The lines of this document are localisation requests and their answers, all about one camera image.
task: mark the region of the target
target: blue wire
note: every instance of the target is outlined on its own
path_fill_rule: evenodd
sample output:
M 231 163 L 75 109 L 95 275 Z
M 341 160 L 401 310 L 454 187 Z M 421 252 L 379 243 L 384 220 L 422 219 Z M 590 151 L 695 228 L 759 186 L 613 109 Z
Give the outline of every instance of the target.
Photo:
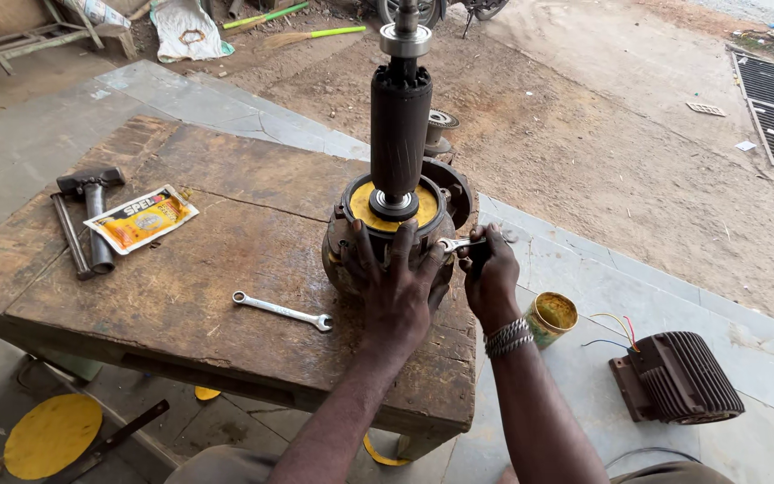
M 587 343 L 586 345 L 581 345 L 581 346 L 592 345 L 593 343 L 597 343 L 598 341 L 605 341 L 606 343 L 611 343 L 612 345 L 617 345 L 617 346 L 619 346 L 619 347 L 621 347 L 621 348 L 624 348 L 624 349 L 626 349 L 626 350 L 628 350 L 628 349 L 629 349 L 629 348 L 627 348 L 626 346 L 620 345 L 619 343 L 614 343 L 613 341 L 608 341 L 607 339 L 594 339 L 594 340 L 593 340 L 593 341 L 591 341 L 590 343 Z

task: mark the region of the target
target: green broom handle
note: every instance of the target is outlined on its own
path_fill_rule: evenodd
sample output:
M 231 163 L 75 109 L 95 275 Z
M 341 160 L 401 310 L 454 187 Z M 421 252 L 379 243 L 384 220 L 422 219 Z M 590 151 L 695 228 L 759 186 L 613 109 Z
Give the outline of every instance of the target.
M 366 27 L 360 26 L 360 27 L 342 27 L 342 28 L 331 28 L 329 30 L 316 30 L 315 32 L 311 32 L 312 38 L 317 37 L 325 37 L 326 35 L 337 35 L 337 34 L 349 34 L 351 32 L 362 32 L 363 30 L 366 30 Z
M 294 11 L 300 10 L 300 9 L 308 6 L 309 4 L 310 4 L 309 2 L 303 2 L 302 4 L 292 5 L 291 7 L 287 8 L 287 9 L 282 9 L 279 12 L 274 12 L 273 14 L 267 14 L 267 15 L 264 16 L 265 21 L 273 20 L 273 19 L 275 19 L 277 17 L 282 17 L 285 14 L 290 14 L 290 13 L 292 13 Z M 224 23 L 223 24 L 223 29 L 229 29 L 231 27 L 237 27 L 238 25 L 243 25 L 244 23 L 252 22 L 252 20 L 253 20 L 252 18 L 245 18 L 245 19 L 242 19 L 242 20 L 234 21 L 234 22 Z

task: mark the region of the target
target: hand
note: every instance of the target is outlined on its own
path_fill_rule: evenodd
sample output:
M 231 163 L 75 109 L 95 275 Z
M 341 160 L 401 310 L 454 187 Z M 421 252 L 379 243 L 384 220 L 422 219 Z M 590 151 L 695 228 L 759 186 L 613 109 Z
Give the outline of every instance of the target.
M 492 334 L 521 317 L 519 304 L 515 302 L 519 262 L 497 224 L 477 225 L 471 229 L 471 240 L 480 237 L 486 237 L 485 244 L 462 247 L 456 256 L 461 259 L 458 266 L 467 274 L 464 291 L 470 310 L 480 320 L 482 331 Z
M 361 220 L 352 223 L 358 260 L 342 248 L 342 265 L 357 281 L 366 304 L 365 330 L 361 348 L 385 351 L 402 363 L 426 337 L 435 310 L 449 288 L 449 278 L 438 277 L 444 265 L 444 247 L 434 244 L 420 266 L 412 272 L 408 266 L 411 247 L 417 234 L 417 220 L 399 225 L 391 247 L 387 270 L 375 259 L 369 233 Z

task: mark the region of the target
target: open-end wrench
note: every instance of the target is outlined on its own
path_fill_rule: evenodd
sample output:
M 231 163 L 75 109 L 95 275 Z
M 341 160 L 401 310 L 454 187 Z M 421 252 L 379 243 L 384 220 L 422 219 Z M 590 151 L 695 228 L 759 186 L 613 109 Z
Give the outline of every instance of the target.
M 325 321 L 333 319 L 328 314 L 313 316 L 311 314 L 301 313 L 300 311 L 295 311 L 294 309 L 289 309 L 288 307 L 277 306 L 274 303 L 266 303 L 264 301 L 254 299 L 246 295 L 243 291 L 235 291 L 231 295 L 231 300 L 235 304 L 245 304 L 247 306 L 258 307 L 259 309 L 264 309 L 265 311 L 270 311 L 271 313 L 282 314 L 283 316 L 287 316 L 289 318 L 305 321 L 316 326 L 320 332 L 330 331 L 333 329 L 333 326 L 324 324 Z
M 462 247 L 482 244 L 485 241 L 486 241 L 486 237 L 480 237 L 479 240 L 471 240 L 470 237 L 461 237 L 461 238 L 442 237 L 438 239 L 438 242 L 444 245 L 445 254 L 455 252 L 461 249 Z

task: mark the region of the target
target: wooden workbench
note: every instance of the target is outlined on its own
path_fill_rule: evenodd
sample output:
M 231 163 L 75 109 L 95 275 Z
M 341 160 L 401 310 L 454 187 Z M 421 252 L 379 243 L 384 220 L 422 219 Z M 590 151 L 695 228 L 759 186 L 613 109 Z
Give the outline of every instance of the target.
M 193 190 L 201 214 L 156 247 L 118 257 L 111 274 L 80 282 L 51 183 L 0 225 L 0 337 L 28 352 L 62 351 L 314 412 L 362 330 L 360 303 L 324 274 L 322 239 L 340 193 L 369 164 L 136 116 L 70 171 L 102 165 L 127 178 L 108 207 L 169 183 Z M 84 205 L 69 204 L 84 220 Z M 331 314 L 334 330 L 234 305 L 236 290 Z M 405 436 L 403 457 L 467 432 L 475 355 L 475 320 L 456 270 L 426 342 L 373 423 Z

